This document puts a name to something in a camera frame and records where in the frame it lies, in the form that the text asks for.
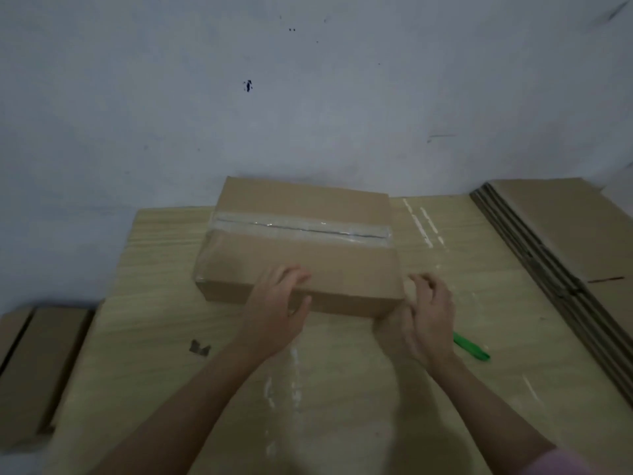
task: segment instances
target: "forearm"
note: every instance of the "forearm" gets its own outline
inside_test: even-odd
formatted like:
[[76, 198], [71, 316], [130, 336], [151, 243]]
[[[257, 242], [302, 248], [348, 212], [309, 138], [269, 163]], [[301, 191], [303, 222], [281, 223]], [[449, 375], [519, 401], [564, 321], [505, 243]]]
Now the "forearm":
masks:
[[431, 376], [453, 402], [493, 473], [517, 473], [555, 447], [457, 357], [432, 369]]
[[259, 360], [229, 344], [93, 470], [93, 475], [184, 475], [222, 410]]

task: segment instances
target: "pink sleeve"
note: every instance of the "pink sleeve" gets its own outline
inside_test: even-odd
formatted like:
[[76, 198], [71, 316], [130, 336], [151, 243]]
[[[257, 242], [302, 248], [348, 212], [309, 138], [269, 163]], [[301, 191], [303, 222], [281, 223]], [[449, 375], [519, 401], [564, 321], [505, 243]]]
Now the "pink sleeve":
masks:
[[591, 475], [589, 466], [578, 455], [555, 448], [541, 455], [518, 475]]

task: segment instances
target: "light wood tabletop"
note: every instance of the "light wood tabletop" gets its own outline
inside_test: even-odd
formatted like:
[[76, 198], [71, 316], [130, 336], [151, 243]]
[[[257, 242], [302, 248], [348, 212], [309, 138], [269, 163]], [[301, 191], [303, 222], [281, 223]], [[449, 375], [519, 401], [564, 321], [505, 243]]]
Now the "light wood tabletop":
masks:
[[[456, 348], [472, 371], [555, 443], [605, 467], [633, 466], [633, 412], [471, 200], [395, 198], [392, 210], [403, 275], [444, 278], [456, 331], [492, 356]], [[212, 356], [236, 333], [240, 307], [206, 302], [192, 281], [210, 213], [138, 212], [45, 473], [87, 471], [205, 363], [192, 339]], [[229, 403], [191, 473], [488, 473], [446, 396], [388, 326], [372, 326], [311, 314]]]

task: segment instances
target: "clear tape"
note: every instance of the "clear tape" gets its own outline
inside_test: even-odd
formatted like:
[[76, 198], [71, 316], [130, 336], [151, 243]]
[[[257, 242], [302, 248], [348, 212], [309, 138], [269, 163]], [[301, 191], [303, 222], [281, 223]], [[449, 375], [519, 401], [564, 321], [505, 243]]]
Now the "clear tape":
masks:
[[214, 230], [275, 239], [393, 248], [391, 227], [386, 225], [221, 211], [214, 213], [209, 221], [208, 231]]

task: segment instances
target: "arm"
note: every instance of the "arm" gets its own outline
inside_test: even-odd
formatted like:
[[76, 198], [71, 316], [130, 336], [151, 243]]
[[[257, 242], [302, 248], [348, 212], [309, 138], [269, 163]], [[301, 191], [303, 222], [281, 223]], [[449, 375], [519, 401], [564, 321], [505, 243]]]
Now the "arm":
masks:
[[402, 318], [409, 350], [453, 402], [490, 470], [517, 473], [555, 448], [454, 354], [455, 305], [444, 282], [428, 274], [410, 278], [417, 300]]
[[246, 302], [235, 339], [115, 447], [92, 475], [185, 475], [242, 383], [301, 332], [311, 299], [305, 297], [294, 313], [288, 299], [308, 278], [298, 266], [265, 271]]

